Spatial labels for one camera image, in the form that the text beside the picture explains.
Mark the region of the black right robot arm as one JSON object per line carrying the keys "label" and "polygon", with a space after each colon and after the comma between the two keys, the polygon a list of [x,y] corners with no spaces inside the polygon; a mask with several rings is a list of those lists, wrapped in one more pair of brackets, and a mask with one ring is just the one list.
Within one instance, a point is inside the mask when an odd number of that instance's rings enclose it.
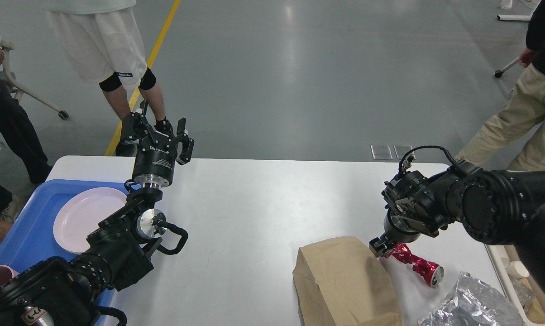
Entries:
{"label": "black right robot arm", "polygon": [[374,256],[458,221],[480,243],[515,246],[545,293],[545,172],[484,170],[441,150],[450,167],[431,177],[410,171],[413,150],[399,161],[382,191],[387,214],[384,233],[370,241]]}

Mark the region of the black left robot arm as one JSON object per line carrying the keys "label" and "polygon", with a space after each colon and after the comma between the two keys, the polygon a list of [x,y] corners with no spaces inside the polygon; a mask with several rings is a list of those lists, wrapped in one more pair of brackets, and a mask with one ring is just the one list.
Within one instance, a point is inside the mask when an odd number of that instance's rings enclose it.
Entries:
{"label": "black left robot arm", "polygon": [[124,183],[125,205],[99,221],[87,235],[89,248],[72,260],[50,257],[3,282],[0,326],[94,326],[102,315],[125,326],[123,311],[96,303],[101,294],[144,278],[154,268],[154,252],[183,249],[188,232],[169,223],[155,204],[172,184],[175,165],[190,162],[195,142],[185,118],[162,133],[146,119],[148,102],[140,107],[122,126],[121,140],[137,149],[132,176]]}

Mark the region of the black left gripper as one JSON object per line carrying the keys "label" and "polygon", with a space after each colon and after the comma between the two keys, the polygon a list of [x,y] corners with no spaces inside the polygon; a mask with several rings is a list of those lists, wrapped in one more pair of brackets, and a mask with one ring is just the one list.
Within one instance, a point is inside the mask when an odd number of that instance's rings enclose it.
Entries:
{"label": "black left gripper", "polygon": [[[171,138],[156,132],[148,122],[148,101],[143,100],[139,109],[122,120],[120,149],[134,150],[137,146],[132,173],[136,183],[155,183],[158,187],[168,187],[173,181],[175,162],[185,165],[191,161],[195,141],[186,129],[186,118],[178,120]],[[180,151],[177,151],[177,144],[181,144]]]}

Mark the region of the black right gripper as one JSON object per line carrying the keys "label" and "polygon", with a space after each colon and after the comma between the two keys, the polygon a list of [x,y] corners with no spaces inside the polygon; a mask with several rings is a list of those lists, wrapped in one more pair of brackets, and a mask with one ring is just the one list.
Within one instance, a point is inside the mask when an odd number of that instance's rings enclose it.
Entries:
{"label": "black right gripper", "polygon": [[370,250],[376,258],[389,257],[397,244],[412,243],[421,235],[406,225],[394,211],[387,211],[383,226],[384,233],[369,242]]}

